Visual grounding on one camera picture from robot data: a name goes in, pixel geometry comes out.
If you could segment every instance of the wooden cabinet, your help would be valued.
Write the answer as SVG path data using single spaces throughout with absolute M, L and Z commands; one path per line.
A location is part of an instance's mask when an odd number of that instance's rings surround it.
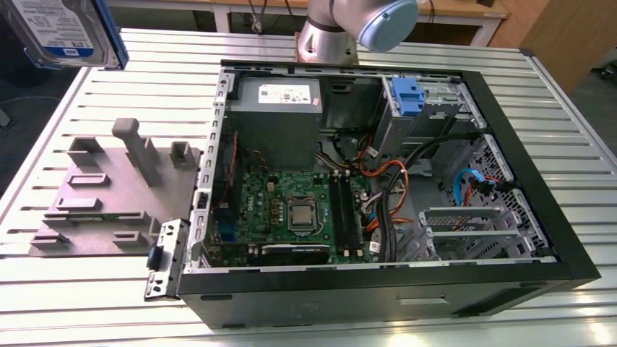
M 617 46 L 616 0 L 501 0 L 511 17 L 491 47 L 529 48 L 561 88 L 572 91 Z

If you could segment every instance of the cpu socket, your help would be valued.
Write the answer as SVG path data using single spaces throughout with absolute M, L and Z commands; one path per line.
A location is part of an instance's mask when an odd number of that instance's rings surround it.
M 317 232 L 317 204 L 315 197 L 288 198 L 288 229 L 297 236 Z

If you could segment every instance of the aluminum work table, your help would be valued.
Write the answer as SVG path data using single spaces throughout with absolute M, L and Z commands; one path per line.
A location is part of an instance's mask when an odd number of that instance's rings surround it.
M 75 136 L 141 122 L 157 146 L 208 145 L 221 59 L 295 60 L 292 37 L 124 30 L 123 72 L 83 69 L 0 200 L 0 344 L 148 346 L 600 346 L 617 344 L 617 160 L 534 58 L 517 50 L 404 44 L 363 64 L 483 72 L 602 278 L 492 316 L 212 331 L 181 301 L 143 302 L 145 257 L 31 258 Z

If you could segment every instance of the label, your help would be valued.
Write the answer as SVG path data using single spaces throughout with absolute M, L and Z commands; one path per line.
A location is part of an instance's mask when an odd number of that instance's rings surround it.
M 92 41 L 61 0 L 12 0 L 39 44 L 59 56 L 91 56 Z
M 380 249 L 381 249 L 381 244 L 379 244 L 375 241 L 371 241 L 371 243 L 368 244 L 368 250 L 373 253 L 379 253 Z
M 308 85 L 261 85 L 257 102 L 311 104 L 311 87 Z
M 379 154 L 377 150 L 376 150 L 373 147 L 371 147 L 371 146 L 367 147 L 367 153 L 368 153 L 369 156 L 372 156 L 373 158 L 375 158 L 375 157 L 377 156 L 377 154 Z
M 484 14 L 484 17 L 492 17 L 492 18 L 505 18 L 505 14 L 504 13 L 485 13 Z

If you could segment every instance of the robotic arm end effector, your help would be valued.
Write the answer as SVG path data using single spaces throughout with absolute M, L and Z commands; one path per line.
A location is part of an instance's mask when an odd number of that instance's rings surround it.
M 371 51 L 389 51 L 417 23 L 417 2 L 311 0 L 308 20 L 299 37 L 299 61 L 355 64 L 356 41 Z

